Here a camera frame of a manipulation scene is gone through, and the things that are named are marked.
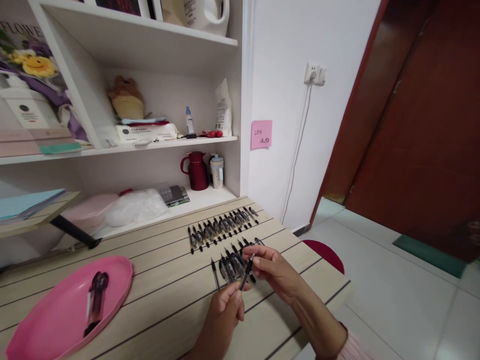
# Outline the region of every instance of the smiley face sunflower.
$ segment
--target smiley face sunflower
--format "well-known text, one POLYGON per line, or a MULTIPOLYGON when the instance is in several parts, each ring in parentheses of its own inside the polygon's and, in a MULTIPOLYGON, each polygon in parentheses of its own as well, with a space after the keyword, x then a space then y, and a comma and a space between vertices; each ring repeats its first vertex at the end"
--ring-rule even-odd
POLYGON ((42 56, 24 56, 23 57, 23 71, 29 75, 41 78, 49 78, 57 72, 54 63, 42 56))

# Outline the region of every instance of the power cord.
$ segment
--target power cord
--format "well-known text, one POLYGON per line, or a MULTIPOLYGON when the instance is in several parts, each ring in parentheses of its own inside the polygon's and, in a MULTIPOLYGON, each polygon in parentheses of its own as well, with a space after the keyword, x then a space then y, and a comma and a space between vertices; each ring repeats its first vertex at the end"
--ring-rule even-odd
POLYGON ((288 180, 288 187, 287 187, 287 195, 286 195, 286 200, 285 200, 285 206, 283 207, 283 212, 281 215, 281 223, 283 225, 285 216, 287 214, 287 208, 289 206, 289 201, 290 201, 290 195, 292 194, 292 189, 294 185, 294 178, 295 178, 295 167, 297 166, 297 160, 299 158, 299 150, 300 150, 300 145, 302 144, 302 139, 304 137, 304 131, 305 131, 305 124, 307 123, 307 116, 309 115, 309 109, 310 109, 310 99, 312 97, 312 87, 313 84, 310 82, 310 84, 307 86, 307 93, 305 94, 305 101, 303 102, 303 110, 301 114, 301 121, 300 121, 300 127, 298 129, 298 136, 296 140, 296 148, 295 148, 295 153, 293 155, 293 161, 292 161, 292 166, 290 168, 290 176, 288 180))

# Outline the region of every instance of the desk leg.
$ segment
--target desk leg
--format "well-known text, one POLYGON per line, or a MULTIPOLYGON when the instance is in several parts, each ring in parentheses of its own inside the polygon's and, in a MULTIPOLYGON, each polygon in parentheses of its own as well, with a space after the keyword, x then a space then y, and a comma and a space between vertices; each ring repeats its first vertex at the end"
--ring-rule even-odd
POLYGON ((50 221, 50 224, 66 232, 68 235, 74 237, 78 241, 84 243, 85 245, 88 246, 89 249, 95 248, 98 244, 100 244, 100 241, 102 240, 101 238, 94 239, 93 237, 88 235, 85 231, 83 231, 81 228, 75 226, 74 224, 72 224, 70 221, 68 221, 66 218, 64 218, 61 215, 58 215, 56 218, 50 221))

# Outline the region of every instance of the green doormat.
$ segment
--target green doormat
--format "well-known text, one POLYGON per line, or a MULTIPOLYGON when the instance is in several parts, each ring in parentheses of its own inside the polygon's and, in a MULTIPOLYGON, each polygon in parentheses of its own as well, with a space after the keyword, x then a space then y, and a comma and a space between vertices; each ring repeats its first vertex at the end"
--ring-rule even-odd
POLYGON ((459 279, 467 266, 466 262, 407 235, 400 236, 393 245, 459 279))

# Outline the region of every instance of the desk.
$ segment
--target desk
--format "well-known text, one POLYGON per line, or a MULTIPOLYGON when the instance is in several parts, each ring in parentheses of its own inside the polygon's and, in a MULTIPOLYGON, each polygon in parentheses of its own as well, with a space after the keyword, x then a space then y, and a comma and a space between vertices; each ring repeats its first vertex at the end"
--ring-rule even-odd
MULTIPOLYGON (((230 243, 238 247, 241 236, 251 242, 257 237, 281 252, 331 311, 352 292, 340 272, 251 199, 239 197, 104 238, 94 249, 84 247, 6 271, 0 276, 0 351, 4 354, 17 324, 58 282, 94 260, 120 255, 133 263, 130 292, 107 327, 72 358, 179 359, 194 345, 216 291, 211 258, 218 261, 224 247, 231 250, 230 243), (188 225, 200 222, 203 227, 214 216, 243 206, 258 213, 259 224, 250 221, 247 230, 191 254, 188 225)), ((243 301, 245 321, 235 329, 226 359, 246 352, 252 360, 291 359, 307 344, 293 311, 268 283, 258 280, 243 293, 243 301)))

